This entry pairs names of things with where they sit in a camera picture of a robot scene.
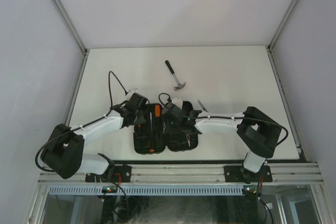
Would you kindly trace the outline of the orange grip bit screwdriver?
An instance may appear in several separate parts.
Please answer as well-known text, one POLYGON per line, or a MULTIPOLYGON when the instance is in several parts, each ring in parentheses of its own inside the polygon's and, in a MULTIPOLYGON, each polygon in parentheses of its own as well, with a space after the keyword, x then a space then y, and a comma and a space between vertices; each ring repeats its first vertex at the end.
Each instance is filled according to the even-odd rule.
POLYGON ((161 106, 156 104, 154 107, 154 114, 155 114, 155 126, 157 128, 160 127, 160 118, 161 118, 161 106))

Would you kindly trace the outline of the black plastic tool case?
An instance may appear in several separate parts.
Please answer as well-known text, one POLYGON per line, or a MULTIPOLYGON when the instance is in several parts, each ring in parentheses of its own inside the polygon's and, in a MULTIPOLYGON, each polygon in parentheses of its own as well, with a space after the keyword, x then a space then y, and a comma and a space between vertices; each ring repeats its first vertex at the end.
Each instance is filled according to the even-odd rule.
POLYGON ((197 148, 199 131, 194 127, 194 118, 200 113, 188 101, 175 113, 158 103, 146 104, 140 110, 140 123, 133 130, 135 152, 145 155, 162 153, 166 148, 172 152, 197 148))

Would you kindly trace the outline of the black orange handled screwdriver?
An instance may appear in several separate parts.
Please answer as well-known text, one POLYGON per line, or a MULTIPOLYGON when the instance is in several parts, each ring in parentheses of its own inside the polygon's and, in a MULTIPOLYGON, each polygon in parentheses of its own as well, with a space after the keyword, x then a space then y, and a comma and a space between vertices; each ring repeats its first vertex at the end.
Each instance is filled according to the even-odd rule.
POLYGON ((153 132, 153 123, 152 123, 152 113, 150 112, 150 127, 151 127, 151 137, 150 137, 150 153, 154 153, 155 152, 155 146, 154 146, 154 132, 153 132))

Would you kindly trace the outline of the orange handled needle-nose pliers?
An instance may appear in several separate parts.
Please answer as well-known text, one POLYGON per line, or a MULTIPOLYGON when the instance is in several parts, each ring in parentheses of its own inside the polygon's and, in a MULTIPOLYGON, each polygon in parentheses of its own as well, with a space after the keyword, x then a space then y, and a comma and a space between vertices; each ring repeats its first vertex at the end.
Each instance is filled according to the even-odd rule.
POLYGON ((191 147, 191 138, 190 138, 190 135, 186 134, 186 140, 187 140, 188 146, 191 147))

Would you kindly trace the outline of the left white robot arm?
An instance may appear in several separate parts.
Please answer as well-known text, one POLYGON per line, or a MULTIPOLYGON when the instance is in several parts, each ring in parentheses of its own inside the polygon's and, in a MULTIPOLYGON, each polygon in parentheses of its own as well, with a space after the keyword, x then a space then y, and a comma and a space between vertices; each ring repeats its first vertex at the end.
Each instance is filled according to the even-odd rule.
POLYGON ((35 156, 36 166, 63 179, 76 173, 89 173, 97 174, 103 182, 113 180, 113 161, 103 154, 85 154, 84 150, 108 133, 139 124, 148 102, 144 96, 132 92, 125 101, 111 106, 108 113, 89 123, 75 127, 55 126, 35 156))

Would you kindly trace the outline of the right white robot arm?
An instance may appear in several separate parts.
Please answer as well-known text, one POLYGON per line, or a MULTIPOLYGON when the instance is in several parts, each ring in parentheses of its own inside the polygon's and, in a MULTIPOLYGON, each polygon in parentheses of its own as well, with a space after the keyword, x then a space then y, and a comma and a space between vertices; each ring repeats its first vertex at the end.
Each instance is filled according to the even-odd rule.
POLYGON ((200 110, 183 110, 172 102, 162 111, 168 133, 201 135, 207 133, 235 134, 249 151, 240 168, 243 181, 251 183, 261 177, 265 161, 272 158, 276 147, 288 136, 285 127, 253 106, 235 114, 213 114, 200 110))

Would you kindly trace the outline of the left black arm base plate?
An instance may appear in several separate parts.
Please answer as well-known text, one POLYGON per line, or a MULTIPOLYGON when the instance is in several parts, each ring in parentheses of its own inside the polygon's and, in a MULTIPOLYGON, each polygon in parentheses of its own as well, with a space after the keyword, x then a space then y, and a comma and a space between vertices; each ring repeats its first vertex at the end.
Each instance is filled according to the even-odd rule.
POLYGON ((129 183, 131 181, 132 167, 129 165, 114 165, 108 167, 107 171, 99 175, 98 177, 95 174, 89 174, 85 177, 85 182, 87 183, 107 183, 109 181, 121 184, 129 183))

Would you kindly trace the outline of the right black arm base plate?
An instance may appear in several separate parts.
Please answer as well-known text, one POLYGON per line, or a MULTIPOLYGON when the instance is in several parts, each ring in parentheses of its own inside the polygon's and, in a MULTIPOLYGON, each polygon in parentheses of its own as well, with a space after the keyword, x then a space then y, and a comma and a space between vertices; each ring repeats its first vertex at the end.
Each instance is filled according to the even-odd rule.
POLYGON ((224 166, 224 176, 228 183, 250 184, 256 183, 260 179, 267 183, 273 181, 269 166, 263 166, 257 173, 250 172, 239 165, 224 166))

